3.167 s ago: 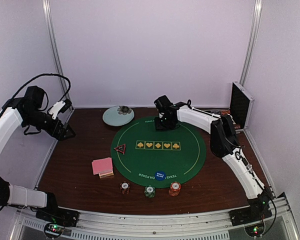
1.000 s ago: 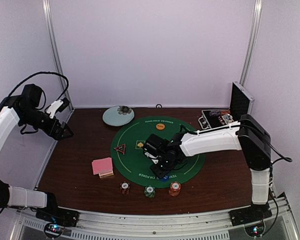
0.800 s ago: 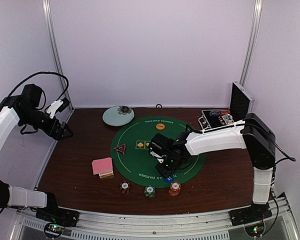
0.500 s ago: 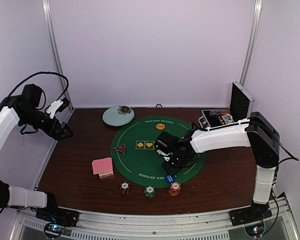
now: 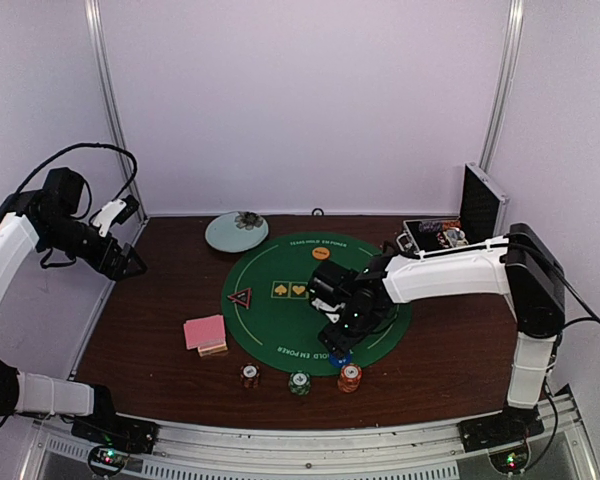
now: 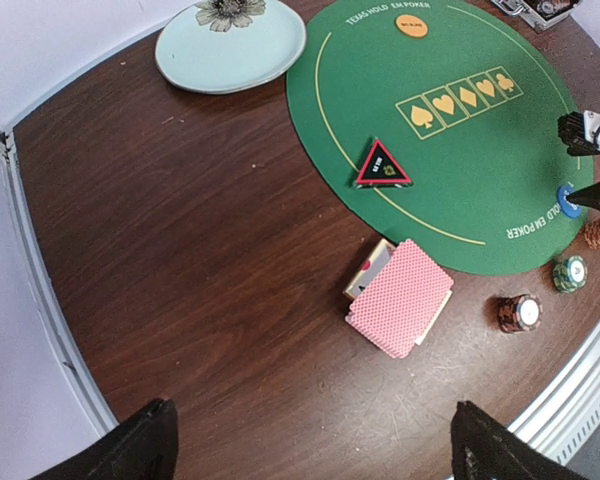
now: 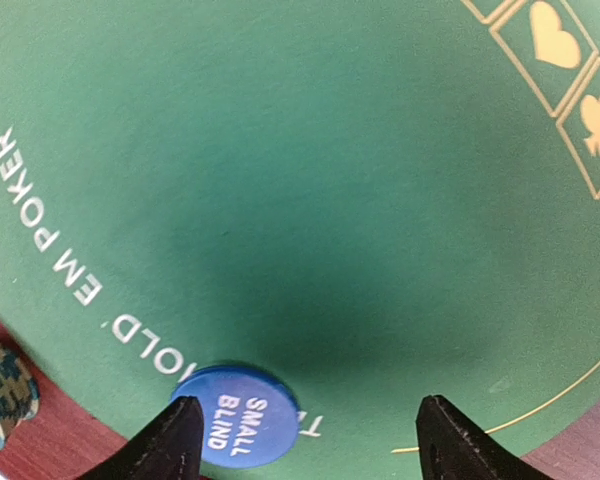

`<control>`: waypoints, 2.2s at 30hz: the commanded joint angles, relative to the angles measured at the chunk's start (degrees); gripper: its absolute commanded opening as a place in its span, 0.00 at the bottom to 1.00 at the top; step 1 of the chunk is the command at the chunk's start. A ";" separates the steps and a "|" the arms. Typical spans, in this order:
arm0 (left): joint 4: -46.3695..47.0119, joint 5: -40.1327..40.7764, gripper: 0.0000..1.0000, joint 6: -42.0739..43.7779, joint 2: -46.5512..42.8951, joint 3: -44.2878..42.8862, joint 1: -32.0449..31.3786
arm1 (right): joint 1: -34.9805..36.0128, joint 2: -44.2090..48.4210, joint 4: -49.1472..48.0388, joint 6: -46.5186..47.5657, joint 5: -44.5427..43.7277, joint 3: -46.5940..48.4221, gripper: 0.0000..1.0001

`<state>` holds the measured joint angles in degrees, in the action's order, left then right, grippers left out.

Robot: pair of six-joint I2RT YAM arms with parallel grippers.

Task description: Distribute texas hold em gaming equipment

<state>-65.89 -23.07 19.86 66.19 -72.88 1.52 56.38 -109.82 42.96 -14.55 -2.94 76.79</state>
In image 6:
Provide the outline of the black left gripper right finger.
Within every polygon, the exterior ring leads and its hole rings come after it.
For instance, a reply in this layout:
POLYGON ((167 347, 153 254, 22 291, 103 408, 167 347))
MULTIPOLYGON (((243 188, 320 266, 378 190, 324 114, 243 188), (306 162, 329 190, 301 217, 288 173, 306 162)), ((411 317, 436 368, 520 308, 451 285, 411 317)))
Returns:
POLYGON ((516 437, 471 401, 457 403, 451 427, 458 479, 583 479, 516 437))

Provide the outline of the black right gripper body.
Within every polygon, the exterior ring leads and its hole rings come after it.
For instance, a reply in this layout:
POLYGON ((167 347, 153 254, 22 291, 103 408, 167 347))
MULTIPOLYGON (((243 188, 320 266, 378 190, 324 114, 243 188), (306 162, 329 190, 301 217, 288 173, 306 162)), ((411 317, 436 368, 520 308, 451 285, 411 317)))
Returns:
POLYGON ((562 115, 557 132, 570 156, 600 155, 600 113, 585 110, 562 115))

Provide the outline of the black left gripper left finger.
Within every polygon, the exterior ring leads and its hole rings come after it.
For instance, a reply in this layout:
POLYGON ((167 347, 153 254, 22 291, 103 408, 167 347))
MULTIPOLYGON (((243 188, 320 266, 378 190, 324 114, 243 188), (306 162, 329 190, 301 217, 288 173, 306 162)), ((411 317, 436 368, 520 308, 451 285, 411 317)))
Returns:
POLYGON ((178 414, 156 398, 93 445, 38 479, 172 479, 179 453, 178 414))

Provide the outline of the blue small blind button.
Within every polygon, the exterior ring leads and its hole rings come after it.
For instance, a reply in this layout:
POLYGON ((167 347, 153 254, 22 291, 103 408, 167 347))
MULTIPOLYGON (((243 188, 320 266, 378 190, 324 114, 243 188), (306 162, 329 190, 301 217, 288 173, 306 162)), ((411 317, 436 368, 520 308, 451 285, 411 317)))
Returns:
POLYGON ((572 203, 568 200, 568 196, 575 192, 575 189, 570 184, 563 184, 557 189, 557 203, 560 211, 570 219, 577 219, 583 213, 583 207, 572 203))

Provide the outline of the orange big blind button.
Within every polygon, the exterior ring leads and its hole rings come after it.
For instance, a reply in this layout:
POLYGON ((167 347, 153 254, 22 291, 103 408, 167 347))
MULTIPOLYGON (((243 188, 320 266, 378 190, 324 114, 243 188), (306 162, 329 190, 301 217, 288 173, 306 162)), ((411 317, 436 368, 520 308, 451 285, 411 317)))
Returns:
POLYGON ((395 23, 401 33, 411 38, 421 39, 426 37, 429 32, 427 23, 414 15, 399 15, 395 23))

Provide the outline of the black triangular dealer button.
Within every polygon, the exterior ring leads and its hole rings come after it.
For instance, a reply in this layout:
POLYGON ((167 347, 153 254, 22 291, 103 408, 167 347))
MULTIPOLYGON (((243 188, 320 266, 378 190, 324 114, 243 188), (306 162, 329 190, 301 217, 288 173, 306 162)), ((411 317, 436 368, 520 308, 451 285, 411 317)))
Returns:
POLYGON ((366 142, 356 167, 358 170, 351 183, 353 188, 400 189, 413 186, 411 177, 378 137, 371 137, 366 142))

